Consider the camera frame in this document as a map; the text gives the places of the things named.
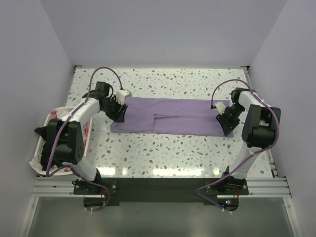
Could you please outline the purple t shirt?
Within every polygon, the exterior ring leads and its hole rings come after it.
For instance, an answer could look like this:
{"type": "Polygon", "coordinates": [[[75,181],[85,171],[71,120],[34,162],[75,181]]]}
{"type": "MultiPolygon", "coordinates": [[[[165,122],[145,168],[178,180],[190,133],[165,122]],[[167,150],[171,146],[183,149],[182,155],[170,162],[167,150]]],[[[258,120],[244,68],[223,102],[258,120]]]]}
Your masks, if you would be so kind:
{"type": "Polygon", "coordinates": [[[123,123],[112,133],[157,133],[224,137],[210,100],[129,97],[123,123]]]}

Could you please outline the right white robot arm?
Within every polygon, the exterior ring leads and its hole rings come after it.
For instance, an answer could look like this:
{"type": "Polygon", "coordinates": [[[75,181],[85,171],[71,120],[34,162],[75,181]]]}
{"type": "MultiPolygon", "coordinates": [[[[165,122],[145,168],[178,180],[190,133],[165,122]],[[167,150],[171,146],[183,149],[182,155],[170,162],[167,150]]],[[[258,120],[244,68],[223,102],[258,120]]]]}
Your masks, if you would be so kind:
{"type": "Polygon", "coordinates": [[[236,88],[231,93],[232,104],[225,106],[223,102],[211,105],[216,109],[217,121],[225,136],[230,135],[239,125],[239,116],[247,112],[242,128],[242,147],[234,160],[227,166],[222,178],[213,185],[214,189],[232,194],[246,188],[248,172],[263,151],[275,145],[279,135],[281,110],[267,105],[257,93],[250,89],[236,88]]]}

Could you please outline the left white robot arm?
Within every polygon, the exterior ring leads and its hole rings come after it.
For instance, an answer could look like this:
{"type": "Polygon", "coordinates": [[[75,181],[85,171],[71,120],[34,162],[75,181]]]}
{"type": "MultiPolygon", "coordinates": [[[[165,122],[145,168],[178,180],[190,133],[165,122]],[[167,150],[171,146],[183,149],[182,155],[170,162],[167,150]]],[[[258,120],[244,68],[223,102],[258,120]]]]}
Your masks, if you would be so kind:
{"type": "Polygon", "coordinates": [[[47,138],[50,156],[46,167],[46,177],[56,172],[50,172],[53,162],[69,167],[74,174],[85,179],[85,188],[92,194],[102,189],[102,181],[97,177],[98,170],[85,157],[82,129],[91,118],[104,112],[112,121],[123,123],[124,115],[128,108],[125,104],[132,93],[120,89],[114,94],[113,87],[98,81],[95,88],[89,89],[80,103],[66,116],[51,119],[47,124],[47,138]]]}

